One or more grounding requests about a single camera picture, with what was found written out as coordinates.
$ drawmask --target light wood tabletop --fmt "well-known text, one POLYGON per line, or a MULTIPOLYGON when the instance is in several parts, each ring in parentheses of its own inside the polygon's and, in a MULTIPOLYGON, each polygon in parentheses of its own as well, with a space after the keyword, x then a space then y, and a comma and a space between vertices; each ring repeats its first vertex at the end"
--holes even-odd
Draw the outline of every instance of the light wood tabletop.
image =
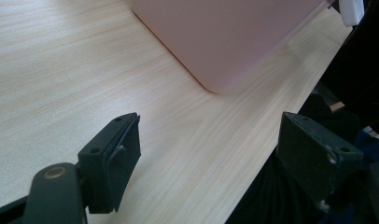
POLYGON ((137 112, 142 157, 117 213, 90 223, 223 223, 350 29, 324 10, 230 94, 205 90, 130 1, 0 0, 0 206, 137 112))

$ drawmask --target pink box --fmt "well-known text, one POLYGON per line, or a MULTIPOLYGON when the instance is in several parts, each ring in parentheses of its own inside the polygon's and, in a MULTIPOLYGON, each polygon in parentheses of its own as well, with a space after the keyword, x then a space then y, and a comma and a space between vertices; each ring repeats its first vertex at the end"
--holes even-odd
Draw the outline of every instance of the pink box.
POLYGON ((257 76, 326 0, 133 0, 133 12, 213 92, 257 76))

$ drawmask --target wood grain surface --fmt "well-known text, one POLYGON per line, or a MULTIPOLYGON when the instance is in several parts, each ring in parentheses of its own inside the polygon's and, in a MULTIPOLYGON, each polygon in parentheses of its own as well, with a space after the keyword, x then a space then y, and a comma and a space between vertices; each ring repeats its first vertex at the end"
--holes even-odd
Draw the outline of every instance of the wood grain surface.
POLYGON ((231 94, 205 90, 130 1, 0 0, 0 206, 110 120, 141 115, 120 210, 90 223, 223 223, 349 29, 325 10, 231 94))

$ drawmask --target pink container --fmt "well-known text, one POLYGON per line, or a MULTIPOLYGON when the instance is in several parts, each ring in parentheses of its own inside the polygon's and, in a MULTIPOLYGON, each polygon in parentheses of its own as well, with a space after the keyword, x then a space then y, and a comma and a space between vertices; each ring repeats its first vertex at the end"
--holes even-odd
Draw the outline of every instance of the pink container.
POLYGON ((227 92, 327 7, 326 0, 133 0, 134 13, 214 92, 227 92))

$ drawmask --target wooden table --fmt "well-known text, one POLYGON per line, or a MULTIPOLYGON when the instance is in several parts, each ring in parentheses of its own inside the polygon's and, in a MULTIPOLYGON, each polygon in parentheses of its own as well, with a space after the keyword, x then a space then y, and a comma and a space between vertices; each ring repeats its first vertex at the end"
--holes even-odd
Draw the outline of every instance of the wooden table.
POLYGON ((223 223, 350 29, 324 11, 237 93, 206 91, 127 0, 0 0, 0 206, 137 112, 142 157, 117 214, 90 223, 223 223))

